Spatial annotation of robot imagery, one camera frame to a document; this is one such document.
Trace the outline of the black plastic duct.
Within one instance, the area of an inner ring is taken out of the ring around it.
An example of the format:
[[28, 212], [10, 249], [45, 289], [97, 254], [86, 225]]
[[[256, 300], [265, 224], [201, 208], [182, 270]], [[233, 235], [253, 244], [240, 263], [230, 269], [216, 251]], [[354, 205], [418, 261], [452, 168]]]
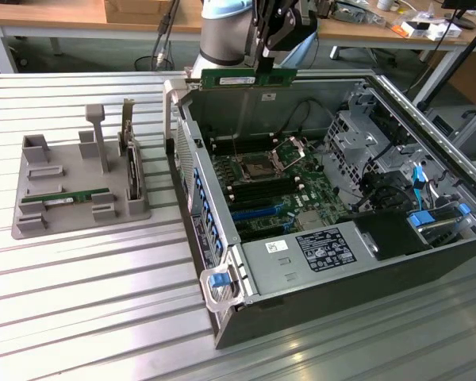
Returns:
[[337, 223], [352, 221], [368, 239], [377, 260], [408, 256], [432, 248], [399, 210], [367, 211], [339, 217]]

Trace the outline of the black expansion slot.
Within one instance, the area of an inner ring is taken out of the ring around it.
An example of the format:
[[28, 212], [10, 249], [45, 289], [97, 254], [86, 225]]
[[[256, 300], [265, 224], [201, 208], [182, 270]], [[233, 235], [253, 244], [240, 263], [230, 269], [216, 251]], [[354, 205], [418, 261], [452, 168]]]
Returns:
[[282, 236], [290, 232], [291, 225], [275, 225], [266, 228], [245, 229], [239, 231], [242, 242], [259, 241], [262, 239]]

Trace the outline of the blue expansion slot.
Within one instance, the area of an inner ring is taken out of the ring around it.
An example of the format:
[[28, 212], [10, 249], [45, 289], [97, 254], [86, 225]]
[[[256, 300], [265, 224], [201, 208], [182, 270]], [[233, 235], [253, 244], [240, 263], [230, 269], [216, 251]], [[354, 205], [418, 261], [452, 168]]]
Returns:
[[271, 217], [277, 215], [281, 208], [281, 206], [277, 205], [261, 207], [253, 210], [235, 211], [231, 212], [231, 217], [234, 222], [248, 221], [261, 217]]

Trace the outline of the wooden desk with white frame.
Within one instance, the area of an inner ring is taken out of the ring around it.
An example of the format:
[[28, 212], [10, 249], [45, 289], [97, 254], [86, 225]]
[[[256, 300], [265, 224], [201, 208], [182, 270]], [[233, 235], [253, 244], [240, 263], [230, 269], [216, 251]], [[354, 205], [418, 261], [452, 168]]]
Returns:
[[135, 22], [107, 21], [105, 0], [24, 0], [0, 3], [0, 72], [17, 72], [10, 37], [47, 37], [55, 52], [61, 38], [152, 40], [158, 25], [140, 17]]
[[[376, 7], [377, 0], [367, 1], [375, 13], [386, 19], [387, 24], [385, 27], [323, 19], [318, 29], [320, 45], [331, 47], [333, 56], [338, 56], [340, 48], [351, 47], [421, 50], [424, 58], [428, 57], [430, 51], [433, 50], [444, 52], [445, 55], [438, 65], [434, 67], [433, 73], [426, 78], [424, 85], [414, 98], [414, 102], [416, 103], [425, 100], [428, 94], [441, 82], [459, 54], [461, 54], [467, 45], [475, 38], [476, 28], [462, 31], [458, 38], [445, 37], [441, 44], [437, 44], [435, 41], [429, 40], [426, 37], [407, 38], [393, 31], [392, 23], [398, 17], [396, 13], [379, 10]], [[476, 24], [476, 16], [470, 15], [468, 18]]]

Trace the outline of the black graphics card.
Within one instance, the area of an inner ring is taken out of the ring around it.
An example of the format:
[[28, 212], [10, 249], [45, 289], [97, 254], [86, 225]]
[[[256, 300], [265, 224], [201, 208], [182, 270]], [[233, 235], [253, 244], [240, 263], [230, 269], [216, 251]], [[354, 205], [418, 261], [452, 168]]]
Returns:
[[140, 153], [132, 127], [132, 114], [135, 101], [125, 98], [122, 106], [121, 131], [118, 136], [120, 156], [125, 158], [129, 200], [138, 200], [142, 195], [140, 179]]

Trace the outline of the black RAM slot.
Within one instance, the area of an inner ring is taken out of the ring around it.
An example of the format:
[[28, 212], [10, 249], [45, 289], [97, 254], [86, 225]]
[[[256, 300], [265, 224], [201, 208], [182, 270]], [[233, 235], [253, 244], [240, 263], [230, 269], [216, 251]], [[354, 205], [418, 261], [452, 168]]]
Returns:
[[284, 194], [292, 194], [298, 191], [298, 185], [292, 183], [249, 183], [233, 186], [228, 191], [235, 199], [238, 198], [262, 198], [274, 197]]
[[[265, 152], [270, 151], [275, 147], [275, 143], [271, 146], [264, 146], [264, 145], [239, 145], [239, 154], [250, 153], [250, 152]], [[211, 152], [215, 156], [230, 156], [234, 155], [233, 146], [232, 144], [210, 144]]]
[[264, 145], [271, 146], [273, 144], [272, 138], [269, 136], [247, 136], [247, 137], [210, 137], [209, 141], [215, 145], [232, 144], [236, 145]]
[[260, 188], [258, 190], [234, 190], [229, 196], [229, 201], [232, 203], [250, 202], [266, 198], [277, 198], [285, 195], [296, 194], [300, 191], [298, 187], [294, 188], [275, 188], [266, 189]]
[[296, 186], [297, 182], [292, 176], [284, 177], [264, 177], [260, 179], [245, 179], [236, 178], [233, 181], [229, 180], [225, 183], [225, 186], [237, 188], [241, 186], [247, 187], [290, 187]]
[[256, 192], [256, 191], [280, 191], [287, 192], [288, 190], [296, 189], [298, 183], [291, 178], [269, 179], [265, 181], [238, 183], [236, 185], [229, 185], [226, 190], [230, 193], [239, 192]]

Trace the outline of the grey metal device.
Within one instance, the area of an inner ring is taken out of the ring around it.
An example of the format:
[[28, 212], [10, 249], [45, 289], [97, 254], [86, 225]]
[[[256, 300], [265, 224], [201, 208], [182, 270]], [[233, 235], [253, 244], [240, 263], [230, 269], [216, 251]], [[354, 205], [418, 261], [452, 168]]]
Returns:
[[332, 17], [337, 21], [353, 24], [382, 27], [386, 25], [386, 19], [373, 12], [367, 0], [334, 0], [332, 3]]

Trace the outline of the open black PC case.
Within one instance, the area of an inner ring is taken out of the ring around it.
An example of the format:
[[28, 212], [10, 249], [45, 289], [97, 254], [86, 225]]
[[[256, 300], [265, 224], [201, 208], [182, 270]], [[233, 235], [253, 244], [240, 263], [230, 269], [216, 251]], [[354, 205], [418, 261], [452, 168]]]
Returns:
[[[359, 193], [336, 186], [345, 215], [399, 210], [408, 217], [450, 202], [466, 203], [476, 219], [476, 167], [386, 77], [372, 71], [312, 71], [288, 87], [203, 90], [188, 79], [185, 118], [173, 110], [171, 177], [215, 345], [226, 348], [437, 280], [476, 257], [476, 235], [408, 256], [377, 260], [349, 275], [285, 294], [262, 296], [244, 255], [209, 154], [210, 137], [305, 138], [321, 155], [336, 114], [366, 114], [390, 140], [383, 173], [362, 176]], [[362, 235], [372, 252], [371, 244]], [[212, 288], [209, 276], [231, 283]]]

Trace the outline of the blue drive latch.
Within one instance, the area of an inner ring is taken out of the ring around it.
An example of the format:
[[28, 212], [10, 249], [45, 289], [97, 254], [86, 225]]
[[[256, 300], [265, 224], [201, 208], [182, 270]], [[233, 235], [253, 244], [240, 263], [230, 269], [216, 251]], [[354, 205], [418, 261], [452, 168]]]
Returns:
[[407, 221], [413, 228], [418, 229], [422, 226], [434, 223], [436, 220], [429, 211], [418, 210], [410, 213], [407, 217]]

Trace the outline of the CPU socket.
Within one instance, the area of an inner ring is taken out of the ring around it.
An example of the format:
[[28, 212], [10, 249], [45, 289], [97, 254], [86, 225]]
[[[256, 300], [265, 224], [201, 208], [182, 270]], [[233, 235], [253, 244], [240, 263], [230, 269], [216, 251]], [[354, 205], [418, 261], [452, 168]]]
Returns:
[[273, 179], [278, 176], [271, 158], [265, 152], [251, 152], [240, 155], [236, 162], [240, 173], [240, 181], [243, 183]]

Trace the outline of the perforated metal drive cage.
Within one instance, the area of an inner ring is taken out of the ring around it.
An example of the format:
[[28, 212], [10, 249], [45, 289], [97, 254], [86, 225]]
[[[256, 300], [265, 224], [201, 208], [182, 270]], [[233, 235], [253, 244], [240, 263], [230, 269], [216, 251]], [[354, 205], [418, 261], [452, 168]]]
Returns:
[[359, 193], [362, 176], [383, 173], [386, 156], [378, 154], [390, 140], [366, 114], [342, 110], [336, 114], [324, 137], [323, 162], [328, 179], [351, 193]]

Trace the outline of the metal socket cover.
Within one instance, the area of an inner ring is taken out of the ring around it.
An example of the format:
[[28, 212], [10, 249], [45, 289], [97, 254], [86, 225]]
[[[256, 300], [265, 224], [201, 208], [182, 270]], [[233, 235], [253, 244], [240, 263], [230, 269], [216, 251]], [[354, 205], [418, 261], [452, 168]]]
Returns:
[[270, 156], [274, 167], [284, 172], [305, 158], [305, 144], [295, 136], [288, 137], [270, 152]]

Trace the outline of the black tripod pole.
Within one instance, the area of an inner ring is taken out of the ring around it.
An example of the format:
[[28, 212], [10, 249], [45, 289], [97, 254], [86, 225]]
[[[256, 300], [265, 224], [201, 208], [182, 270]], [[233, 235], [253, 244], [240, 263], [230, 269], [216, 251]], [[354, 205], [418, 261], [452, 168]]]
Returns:
[[475, 48], [476, 36], [464, 49], [449, 52], [444, 56], [414, 98], [413, 104], [417, 109], [424, 112], [428, 108], [437, 94], [443, 89], [448, 80], [457, 72]]

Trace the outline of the brown cardboard box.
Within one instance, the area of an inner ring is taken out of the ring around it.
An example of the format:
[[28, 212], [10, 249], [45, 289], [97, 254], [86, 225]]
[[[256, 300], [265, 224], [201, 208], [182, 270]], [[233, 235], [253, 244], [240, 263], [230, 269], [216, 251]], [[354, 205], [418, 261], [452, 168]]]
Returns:
[[108, 23], [156, 25], [171, 7], [171, 0], [103, 0]]

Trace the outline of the green RAM stick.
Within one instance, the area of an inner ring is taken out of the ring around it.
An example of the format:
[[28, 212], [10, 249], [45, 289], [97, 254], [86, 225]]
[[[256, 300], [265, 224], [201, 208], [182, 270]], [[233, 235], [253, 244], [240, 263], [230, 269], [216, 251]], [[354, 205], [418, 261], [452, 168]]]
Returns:
[[71, 199], [72, 202], [88, 202], [92, 199], [93, 194], [105, 194], [109, 193], [109, 188], [98, 188], [92, 190], [79, 190], [73, 192], [63, 192], [57, 194], [44, 194], [38, 196], [24, 197], [22, 203], [30, 202], [50, 202], [57, 200], [66, 200]]
[[256, 73], [253, 68], [203, 69], [200, 88], [288, 87], [298, 73], [297, 69], [274, 68], [269, 73]]

